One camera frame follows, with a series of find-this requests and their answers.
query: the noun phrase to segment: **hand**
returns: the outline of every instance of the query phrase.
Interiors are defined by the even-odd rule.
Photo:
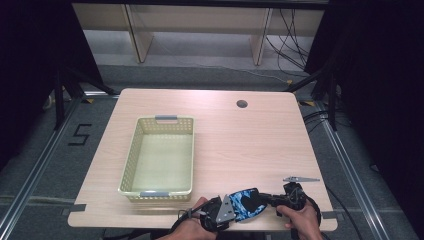
[[[193,206],[194,208],[199,207],[208,200],[201,197],[197,203]],[[190,218],[182,222],[174,232],[166,235],[161,240],[215,240],[217,233],[206,231],[202,225],[200,225],[199,219]]]
[[[296,211],[287,206],[277,206],[277,211],[291,219],[291,223],[286,223],[286,228],[296,228],[301,240],[322,240],[319,230],[317,213],[314,207],[306,200],[305,207]]]

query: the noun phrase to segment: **yellow basket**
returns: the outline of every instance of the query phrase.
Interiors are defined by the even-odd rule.
[[[190,200],[194,118],[156,115],[137,120],[119,193],[130,201]]]

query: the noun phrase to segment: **tabletop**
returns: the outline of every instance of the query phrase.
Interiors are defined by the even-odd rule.
[[[247,103],[239,107],[239,100]],[[132,203],[118,193],[136,121],[147,115],[190,115],[195,118],[194,171],[191,199],[174,203]],[[213,198],[256,187],[284,194],[289,176],[319,178],[302,183],[304,191],[331,212],[321,172],[292,93],[125,89],[113,110],[92,164],[75,201],[83,211],[71,212],[74,227],[167,229],[178,210],[199,197]],[[286,230],[275,209],[231,223],[228,230]],[[322,231],[337,228],[336,219],[323,219]]]

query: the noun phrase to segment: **metal rail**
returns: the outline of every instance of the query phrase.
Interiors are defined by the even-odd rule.
[[[319,110],[324,110],[324,107],[320,103],[318,103],[318,108]],[[327,132],[331,144],[334,147],[334,150],[336,151],[347,180],[352,187],[353,193],[358,200],[359,206],[365,215],[365,219],[367,220],[375,239],[390,239],[387,230],[381,220],[380,214],[370,199],[370,196],[362,184],[360,177],[356,173],[355,167],[353,166],[352,161],[350,160],[337,131],[333,130],[328,121],[324,121],[324,128]]]
[[[9,238],[12,233],[13,228],[18,222],[19,217],[21,216],[31,194],[34,192],[35,187],[41,179],[47,165],[50,162],[50,159],[64,133],[66,130],[69,120],[72,117],[72,114],[77,109],[81,99],[73,99],[66,111],[66,117],[59,126],[58,129],[54,130],[50,136],[49,141],[47,142],[46,147],[32,168],[30,174],[28,175],[25,183],[23,184],[19,193],[15,196],[12,204],[9,206],[6,214],[3,216],[0,223],[0,239],[6,240]]]

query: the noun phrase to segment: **grommet hole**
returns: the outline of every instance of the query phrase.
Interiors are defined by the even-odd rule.
[[[238,100],[237,101],[237,106],[239,108],[245,108],[245,107],[247,107],[247,102],[245,100]]]

